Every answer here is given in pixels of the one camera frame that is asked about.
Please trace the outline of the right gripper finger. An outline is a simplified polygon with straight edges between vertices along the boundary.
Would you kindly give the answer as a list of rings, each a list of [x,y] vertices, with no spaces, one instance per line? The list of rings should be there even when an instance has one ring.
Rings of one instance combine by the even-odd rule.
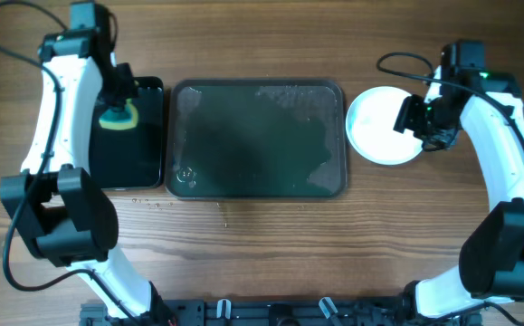
[[[419,95],[407,96],[397,114],[393,130],[404,133],[411,130],[417,139],[428,137],[429,107]]]
[[[429,74],[428,77],[436,80],[441,79],[441,69],[442,66],[439,65],[433,72],[433,74]],[[426,95],[424,96],[424,102],[426,104],[430,104],[432,101],[438,99],[441,97],[440,94],[441,84],[438,82],[431,82],[430,86],[427,90]]]

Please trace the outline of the green yellow sponge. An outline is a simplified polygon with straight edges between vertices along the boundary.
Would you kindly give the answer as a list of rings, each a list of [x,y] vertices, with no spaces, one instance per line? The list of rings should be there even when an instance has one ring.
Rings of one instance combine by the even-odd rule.
[[[134,129],[138,125],[138,109],[131,99],[122,107],[108,107],[99,117],[100,126],[109,130]]]

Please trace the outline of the white plate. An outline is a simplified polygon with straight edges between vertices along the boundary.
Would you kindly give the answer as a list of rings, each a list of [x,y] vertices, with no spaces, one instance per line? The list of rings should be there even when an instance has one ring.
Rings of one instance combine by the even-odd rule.
[[[363,158],[386,166],[404,164],[422,153],[422,141],[412,131],[394,131],[403,101],[410,93],[391,86],[368,89],[350,104],[346,134]]]

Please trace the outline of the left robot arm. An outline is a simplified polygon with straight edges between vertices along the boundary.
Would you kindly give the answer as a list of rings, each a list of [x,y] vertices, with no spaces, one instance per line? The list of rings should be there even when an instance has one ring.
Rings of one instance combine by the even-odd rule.
[[[78,1],[60,32],[47,34],[33,65],[43,97],[32,146],[0,200],[30,254],[79,276],[102,299],[106,323],[173,325],[155,285],[118,244],[106,188],[153,187],[163,177],[165,92],[114,60],[115,15]]]

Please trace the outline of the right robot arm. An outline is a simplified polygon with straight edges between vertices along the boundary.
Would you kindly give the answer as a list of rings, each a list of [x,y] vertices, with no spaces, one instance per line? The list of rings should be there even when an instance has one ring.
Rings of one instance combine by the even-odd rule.
[[[442,49],[426,96],[407,97],[394,130],[413,132],[425,151],[450,148],[465,131],[480,162],[490,212],[451,270],[415,284],[414,314],[431,321],[524,301],[524,116],[509,73],[491,72],[483,43]]]

